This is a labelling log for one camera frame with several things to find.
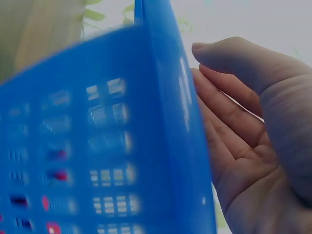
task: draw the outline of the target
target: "plastic basket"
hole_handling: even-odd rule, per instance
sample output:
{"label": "plastic basket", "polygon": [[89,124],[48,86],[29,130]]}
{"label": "plastic basket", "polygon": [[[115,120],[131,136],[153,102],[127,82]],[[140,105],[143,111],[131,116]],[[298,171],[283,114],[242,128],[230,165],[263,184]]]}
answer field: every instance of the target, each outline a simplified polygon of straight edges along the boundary
{"label": "plastic basket", "polygon": [[0,233],[214,234],[205,136],[169,0],[0,90]]}

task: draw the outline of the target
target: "human hand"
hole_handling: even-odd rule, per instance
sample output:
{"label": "human hand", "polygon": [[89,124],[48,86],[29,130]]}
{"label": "human hand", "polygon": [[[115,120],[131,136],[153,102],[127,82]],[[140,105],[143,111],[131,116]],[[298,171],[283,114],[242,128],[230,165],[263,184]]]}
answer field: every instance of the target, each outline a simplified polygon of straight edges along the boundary
{"label": "human hand", "polygon": [[230,229],[312,233],[312,68],[241,38],[192,50],[213,183]]}

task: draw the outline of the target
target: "rectangular hole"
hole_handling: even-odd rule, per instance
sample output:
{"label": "rectangular hole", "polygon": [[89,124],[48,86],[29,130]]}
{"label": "rectangular hole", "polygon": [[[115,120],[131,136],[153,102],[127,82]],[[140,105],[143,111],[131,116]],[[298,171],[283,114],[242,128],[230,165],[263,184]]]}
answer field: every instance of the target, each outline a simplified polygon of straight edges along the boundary
{"label": "rectangular hole", "polygon": [[23,172],[11,172],[10,173],[11,181],[15,185],[24,185],[25,184],[25,176]]}
{"label": "rectangular hole", "polygon": [[33,229],[31,222],[28,219],[16,218],[16,226],[19,229],[24,229],[27,231],[31,231]]}
{"label": "rectangular hole", "polygon": [[28,208],[28,201],[26,196],[23,195],[11,195],[10,202],[12,206]]}
{"label": "rectangular hole", "polygon": [[9,160],[12,162],[26,161],[27,160],[27,150],[25,148],[9,150]]}

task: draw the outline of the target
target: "red object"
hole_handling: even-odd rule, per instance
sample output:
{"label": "red object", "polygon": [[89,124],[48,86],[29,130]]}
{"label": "red object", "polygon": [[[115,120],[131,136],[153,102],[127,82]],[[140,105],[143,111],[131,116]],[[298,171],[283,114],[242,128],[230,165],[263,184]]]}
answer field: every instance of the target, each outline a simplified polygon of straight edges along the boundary
{"label": "red object", "polygon": [[46,196],[43,196],[42,199],[42,205],[43,205],[43,208],[45,211],[48,211],[49,210],[49,199],[46,197]]}
{"label": "red object", "polygon": [[58,180],[68,180],[67,172],[55,172],[54,177]]}
{"label": "red object", "polygon": [[47,230],[48,234],[62,234],[62,231],[57,223],[47,223]]}

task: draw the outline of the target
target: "green plant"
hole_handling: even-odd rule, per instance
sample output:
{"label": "green plant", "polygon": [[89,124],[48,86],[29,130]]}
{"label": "green plant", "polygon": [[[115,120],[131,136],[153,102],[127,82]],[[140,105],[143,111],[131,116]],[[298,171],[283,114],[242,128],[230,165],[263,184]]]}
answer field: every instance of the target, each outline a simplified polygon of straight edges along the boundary
{"label": "green plant", "polygon": [[134,3],[127,6],[125,9],[122,10],[123,14],[123,25],[133,24],[133,18],[134,18]]}
{"label": "green plant", "polygon": [[94,21],[101,21],[103,19],[105,19],[105,15],[90,9],[86,9],[84,12],[84,16],[87,18],[90,18]]}

